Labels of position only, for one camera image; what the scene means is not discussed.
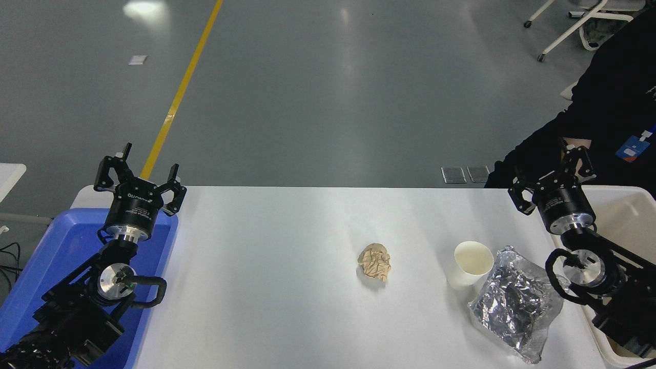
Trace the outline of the person's hand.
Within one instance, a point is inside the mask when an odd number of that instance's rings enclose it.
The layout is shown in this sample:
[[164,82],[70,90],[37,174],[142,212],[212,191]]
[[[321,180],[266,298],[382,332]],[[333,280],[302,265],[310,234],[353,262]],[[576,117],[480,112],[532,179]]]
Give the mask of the person's hand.
[[[564,140],[567,146],[573,146],[575,149],[578,147],[585,147],[586,150],[588,150],[592,145],[592,140],[590,139],[565,137]],[[586,152],[586,156],[579,158],[576,164],[576,176],[579,178],[579,180],[583,180],[583,178],[588,177],[588,174],[586,174],[584,170],[588,170],[589,167],[589,153]]]

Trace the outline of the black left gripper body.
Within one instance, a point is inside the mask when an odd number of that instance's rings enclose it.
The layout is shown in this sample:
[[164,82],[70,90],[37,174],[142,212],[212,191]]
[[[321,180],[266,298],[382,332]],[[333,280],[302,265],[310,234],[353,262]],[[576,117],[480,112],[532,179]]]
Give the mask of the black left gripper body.
[[131,227],[142,234],[152,234],[162,205],[161,192],[152,182],[137,179],[118,184],[105,220],[105,233]]

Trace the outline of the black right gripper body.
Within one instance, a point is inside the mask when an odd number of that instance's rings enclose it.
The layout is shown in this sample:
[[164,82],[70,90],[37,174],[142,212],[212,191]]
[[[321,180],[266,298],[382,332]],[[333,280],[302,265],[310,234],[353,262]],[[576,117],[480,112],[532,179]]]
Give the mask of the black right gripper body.
[[546,230],[589,228],[597,219],[581,183],[576,180],[542,180],[532,195]]

